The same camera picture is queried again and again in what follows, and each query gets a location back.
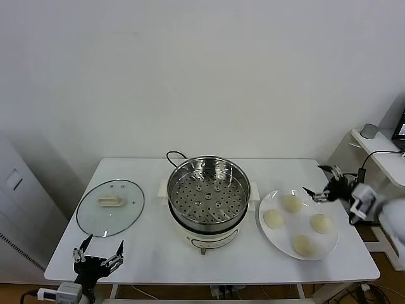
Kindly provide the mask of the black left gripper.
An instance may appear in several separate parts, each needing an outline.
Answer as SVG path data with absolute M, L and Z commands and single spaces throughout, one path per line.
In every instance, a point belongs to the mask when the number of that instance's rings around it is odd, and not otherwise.
M 110 275 L 110 269 L 117 269 L 123 263 L 124 240 L 121 241 L 115 255 L 109 259 L 85 256 L 92 237 L 91 234 L 78 248 L 73 249 L 74 271 L 77 274 L 74 283 L 80 285 L 96 285 L 99 279 Z

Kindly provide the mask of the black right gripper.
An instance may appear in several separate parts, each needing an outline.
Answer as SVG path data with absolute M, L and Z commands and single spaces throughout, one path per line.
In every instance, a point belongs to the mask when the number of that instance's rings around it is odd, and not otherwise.
M 352 199 L 354 179 L 348 179 L 336 165 L 318 165 L 318 168 L 330 175 L 328 178 L 329 183 L 324 188 L 324 191 L 316 193 L 306 187 L 302 188 L 314 202 L 350 201 Z

